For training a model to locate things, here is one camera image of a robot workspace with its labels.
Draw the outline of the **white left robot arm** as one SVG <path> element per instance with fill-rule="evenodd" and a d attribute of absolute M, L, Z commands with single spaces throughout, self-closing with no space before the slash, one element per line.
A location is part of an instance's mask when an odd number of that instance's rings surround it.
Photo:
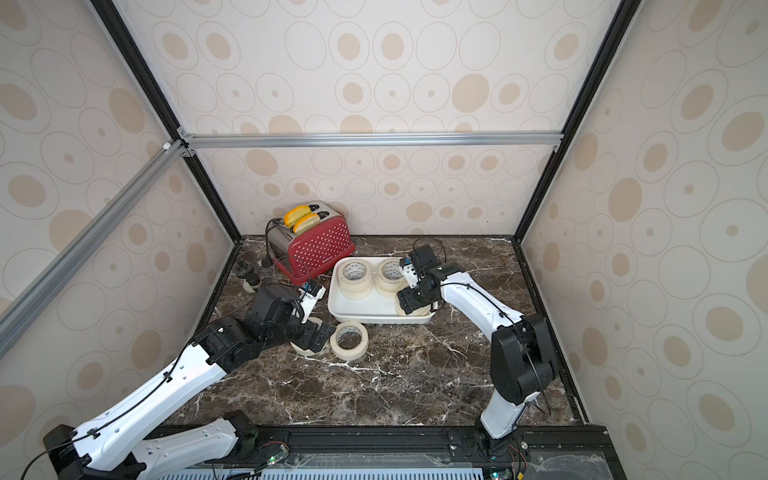
<path fill-rule="evenodd" d="M 160 479 L 209 460 L 253 457 L 257 430 L 243 413 L 161 438 L 149 435 L 198 393 L 269 349 L 293 344 L 320 352 L 335 331 L 310 319 L 325 292 L 314 280 L 298 288 L 266 284 L 243 317 L 210 322 L 113 407 L 77 427 L 54 427 L 44 445 L 58 478 Z"/>

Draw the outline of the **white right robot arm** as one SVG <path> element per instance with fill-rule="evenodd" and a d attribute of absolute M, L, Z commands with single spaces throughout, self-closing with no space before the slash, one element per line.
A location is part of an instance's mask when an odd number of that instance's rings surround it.
<path fill-rule="evenodd" d="M 494 393 L 480 415 L 486 435 L 501 439 L 516 428 L 526 406 L 546 390 L 557 371 L 557 355 L 546 320 L 524 316 L 504 305 L 472 277 L 449 266 L 418 273 L 400 268 L 408 286 L 397 292 L 400 308 L 411 313 L 447 303 L 466 316 L 491 345 L 490 377 Z"/>

